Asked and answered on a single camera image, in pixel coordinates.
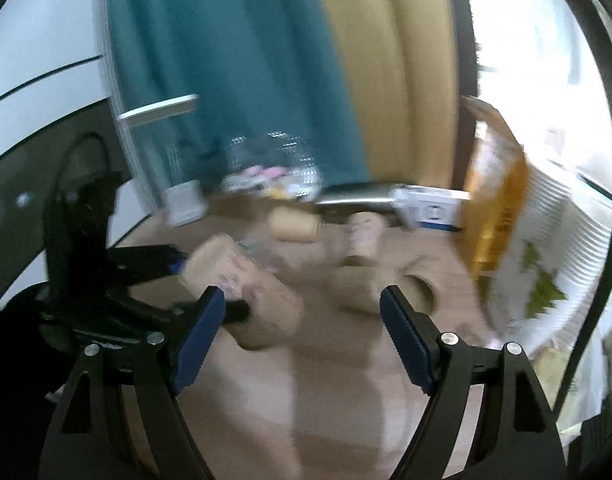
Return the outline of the brown paper cup with writing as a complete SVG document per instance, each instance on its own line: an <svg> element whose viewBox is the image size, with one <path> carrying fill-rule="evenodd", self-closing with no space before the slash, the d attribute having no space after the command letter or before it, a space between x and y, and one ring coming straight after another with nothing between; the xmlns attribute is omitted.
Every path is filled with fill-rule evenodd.
<svg viewBox="0 0 612 480"><path fill-rule="evenodd" d="M229 302L248 306L243 318L225 321L225 329L245 350L261 350L292 338L303 319L297 292L263 270L227 234L210 237L185 260L180 283L194 297L209 286L220 288Z"/></svg>

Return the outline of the paper cup stack package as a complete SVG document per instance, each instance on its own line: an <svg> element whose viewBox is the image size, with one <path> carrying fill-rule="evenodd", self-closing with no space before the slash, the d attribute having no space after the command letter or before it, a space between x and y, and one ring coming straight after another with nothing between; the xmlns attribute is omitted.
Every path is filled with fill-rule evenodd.
<svg viewBox="0 0 612 480"><path fill-rule="evenodd" d="M498 338L536 354L579 310L611 237L611 198L574 171L530 158L526 202L484 303Z"/></svg>

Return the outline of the brown paper cup far left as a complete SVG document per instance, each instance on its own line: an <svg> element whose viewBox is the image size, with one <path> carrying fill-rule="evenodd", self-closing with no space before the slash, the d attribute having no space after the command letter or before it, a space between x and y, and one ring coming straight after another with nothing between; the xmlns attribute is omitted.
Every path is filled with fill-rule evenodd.
<svg viewBox="0 0 612 480"><path fill-rule="evenodd" d="M321 219L308 211L277 207L270 211L268 223L270 232L277 240L313 243L318 238Z"/></svg>

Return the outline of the brown paper cup open mouth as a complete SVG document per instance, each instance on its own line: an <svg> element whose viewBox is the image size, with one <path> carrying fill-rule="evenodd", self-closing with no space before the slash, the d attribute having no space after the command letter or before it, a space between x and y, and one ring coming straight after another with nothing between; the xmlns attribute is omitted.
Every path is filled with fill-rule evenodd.
<svg viewBox="0 0 612 480"><path fill-rule="evenodd" d="M417 258L395 271L393 284L415 311L432 315L443 296L441 263L437 258Z"/></svg>

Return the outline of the brown paper cup rear right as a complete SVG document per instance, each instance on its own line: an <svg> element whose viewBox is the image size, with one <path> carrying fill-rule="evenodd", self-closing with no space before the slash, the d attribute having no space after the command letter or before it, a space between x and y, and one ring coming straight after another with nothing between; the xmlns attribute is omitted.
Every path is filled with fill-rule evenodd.
<svg viewBox="0 0 612 480"><path fill-rule="evenodd" d="M391 266L342 266L333 273L330 290L342 308L378 315L382 290L396 284Z"/></svg>

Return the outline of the brown paper cup rear upright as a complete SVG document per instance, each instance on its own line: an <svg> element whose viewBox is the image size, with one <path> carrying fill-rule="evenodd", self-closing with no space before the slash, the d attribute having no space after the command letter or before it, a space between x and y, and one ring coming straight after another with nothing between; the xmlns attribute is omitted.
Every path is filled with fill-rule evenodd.
<svg viewBox="0 0 612 480"><path fill-rule="evenodd" d="M375 266L381 252L386 219L370 211L357 212L347 220L345 266Z"/></svg>

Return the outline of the white desk lamp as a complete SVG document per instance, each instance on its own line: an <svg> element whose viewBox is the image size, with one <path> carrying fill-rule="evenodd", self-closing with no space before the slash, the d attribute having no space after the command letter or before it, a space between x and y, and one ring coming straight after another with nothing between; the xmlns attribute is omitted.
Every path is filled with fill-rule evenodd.
<svg viewBox="0 0 612 480"><path fill-rule="evenodd" d="M146 104L118 115L121 126L128 131L190 114L196 110L199 96L191 93ZM167 224L173 228L202 219L208 212L198 180L184 177L179 148L171 141L162 150L146 149L146 160L152 172L156 191L163 206Z"/></svg>

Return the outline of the clear bag of toys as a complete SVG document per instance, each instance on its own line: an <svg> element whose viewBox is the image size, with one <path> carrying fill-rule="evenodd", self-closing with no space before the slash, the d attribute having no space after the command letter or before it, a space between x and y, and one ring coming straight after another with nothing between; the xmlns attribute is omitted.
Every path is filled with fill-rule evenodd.
<svg viewBox="0 0 612 480"><path fill-rule="evenodd" d="M220 187L226 193L310 202L323 185L312 149L299 136L283 131L237 136L225 160L228 172Z"/></svg>

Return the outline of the silver metal thermos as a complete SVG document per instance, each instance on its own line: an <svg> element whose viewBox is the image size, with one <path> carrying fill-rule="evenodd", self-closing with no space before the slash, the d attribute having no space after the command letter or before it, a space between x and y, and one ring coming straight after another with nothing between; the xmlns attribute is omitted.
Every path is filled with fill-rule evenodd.
<svg viewBox="0 0 612 480"><path fill-rule="evenodd" d="M394 203L397 185L384 182L365 182L333 185L325 188L315 200L320 207L355 207L388 209Z"/></svg>

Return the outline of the white blue small box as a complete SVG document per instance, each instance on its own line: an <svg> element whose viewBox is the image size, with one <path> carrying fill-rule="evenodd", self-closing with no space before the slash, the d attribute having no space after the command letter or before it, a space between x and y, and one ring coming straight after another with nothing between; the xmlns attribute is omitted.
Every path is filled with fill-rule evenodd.
<svg viewBox="0 0 612 480"><path fill-rule="evenodd" d="M409 230L417 228L458 232L470 193L432 186L399 185L391 190L398 219Z"/></svg>

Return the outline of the teal curtain left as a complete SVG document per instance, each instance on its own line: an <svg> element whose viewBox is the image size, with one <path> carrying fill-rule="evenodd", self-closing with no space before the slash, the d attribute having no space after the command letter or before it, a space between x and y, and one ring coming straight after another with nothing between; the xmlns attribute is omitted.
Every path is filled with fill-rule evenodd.
<svg viewBox="0 0 612 480"><path fill-rule="evenodd" d="M171 141L204 190L228 172L237 136L304 140L328 185L369 170L341 63L319 0L106 0L120 102L137 108L197 94L196 110L135 129L131 155L156 191L146 149Z"/></svg>

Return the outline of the yellow paper bag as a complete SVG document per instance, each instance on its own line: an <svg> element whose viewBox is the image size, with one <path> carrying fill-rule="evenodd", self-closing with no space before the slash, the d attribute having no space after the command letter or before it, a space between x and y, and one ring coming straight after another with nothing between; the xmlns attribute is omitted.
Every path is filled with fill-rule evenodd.
<svg viewBox="0 0 612 480"><path fill-rule="evenodd" d="M468 273L477 281L498 266L524 208L528 165L522 144L499 110L464 96L462 103L476 122L486 127L475 140L464 190L470 200L463 209L460 254Z"/></svg>

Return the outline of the mustard curtain left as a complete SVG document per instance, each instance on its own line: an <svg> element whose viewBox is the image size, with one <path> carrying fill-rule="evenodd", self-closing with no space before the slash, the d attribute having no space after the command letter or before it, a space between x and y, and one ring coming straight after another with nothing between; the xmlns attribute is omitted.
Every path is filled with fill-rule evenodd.
<svg viewBox="0 0 612 480"><path fill-rule="evenodd" d="M322 0L376 180L447 188L458 122L451 0Z"/></svg>

